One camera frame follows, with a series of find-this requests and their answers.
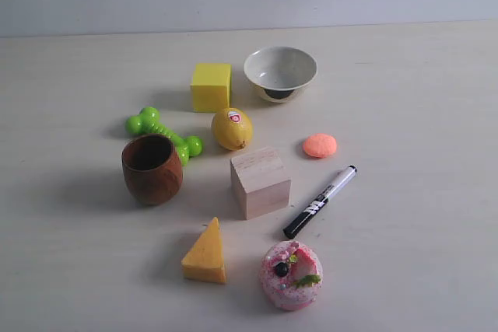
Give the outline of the yellow cube block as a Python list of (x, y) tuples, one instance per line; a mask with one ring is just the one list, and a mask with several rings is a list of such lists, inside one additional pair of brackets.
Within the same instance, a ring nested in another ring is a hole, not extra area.
[(215, 113), (230, 106), (231, 70), (226, 63), (195, 66), (190, 85), (195, 112)]

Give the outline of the green bone dog toy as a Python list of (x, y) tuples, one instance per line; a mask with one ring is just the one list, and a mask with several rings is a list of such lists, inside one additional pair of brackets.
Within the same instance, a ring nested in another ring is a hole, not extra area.
[(160, 112), (155, 107), (143, 107), (139, 114), (130, 116), (124, 126), (131, 136), (158, 134), (168, 138), (172, 141), (183, 166), (187, 165), (190, 158), (201, 155), (204, 149), (203, 141), (198, 136), (189, 135), (182, 138), (162, 124)]

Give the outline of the black white marker pen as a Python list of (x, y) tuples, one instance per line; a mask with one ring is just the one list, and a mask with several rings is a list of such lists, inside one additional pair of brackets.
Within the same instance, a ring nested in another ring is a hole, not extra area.
[(330, 184), (316, 196), (282, 231), (287, 239), (294, 239), (308, 222), (357, 174), (354, 165), (339, 172)]

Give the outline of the yellow lemon with sticker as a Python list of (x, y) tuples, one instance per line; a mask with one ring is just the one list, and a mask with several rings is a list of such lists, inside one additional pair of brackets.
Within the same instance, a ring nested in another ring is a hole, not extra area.
[(211, 130), (217, 142), (230, 151), (246, 148), (253, 138), (250, 118), (242, 110), (232, 107), (214, 115)]

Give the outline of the pink toy cake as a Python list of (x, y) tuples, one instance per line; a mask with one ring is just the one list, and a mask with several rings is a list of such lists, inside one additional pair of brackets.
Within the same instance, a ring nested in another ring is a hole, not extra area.
[(297, 311), (316, 301), (323, 282), (323, 267), (310, 247), (296, 240), (282, 241), (265, 254), (259, 280), (274, 306)]

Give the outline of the orange-pink round disc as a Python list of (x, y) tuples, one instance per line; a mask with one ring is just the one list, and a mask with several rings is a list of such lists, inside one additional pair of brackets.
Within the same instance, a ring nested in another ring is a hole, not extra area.
[(334, 155), (338, 146), (333, 136), (317, 133), (309, 136), (303, 142), (302, 148), (308, 156), (323, 159)]

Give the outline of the yellow cheese wedge toy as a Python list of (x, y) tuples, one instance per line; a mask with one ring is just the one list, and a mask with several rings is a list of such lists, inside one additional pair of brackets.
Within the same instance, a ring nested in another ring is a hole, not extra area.
[(214, 217), (181, 260), (184, 278), (216, 284), (226, 283), (223, 240)]

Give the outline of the white ceramic bowl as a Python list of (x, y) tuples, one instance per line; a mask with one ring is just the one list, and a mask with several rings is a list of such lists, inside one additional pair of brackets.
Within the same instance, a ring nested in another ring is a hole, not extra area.
[(317, 62), (295, 47), (265, 47), (246, 58), (244, 74), (260, 98), (270, 103), (286, 103), (312, 82)]

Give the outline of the brown wooden cup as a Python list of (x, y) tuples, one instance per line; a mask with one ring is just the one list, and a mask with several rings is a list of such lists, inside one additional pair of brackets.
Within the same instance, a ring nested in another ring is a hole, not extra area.
[(141, 204), (166, 203), (182, 186), (180, 158), (163, 135), (141, 135), (130, 141), (121, 153), (121, 165), (128, 191)]

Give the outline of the light wooden cube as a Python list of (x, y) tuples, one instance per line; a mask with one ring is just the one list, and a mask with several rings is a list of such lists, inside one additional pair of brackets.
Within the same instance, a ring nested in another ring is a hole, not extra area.
[(246, 220), (289, 206), (291, 177), (273, 147), (234, 156), (230, 179)]

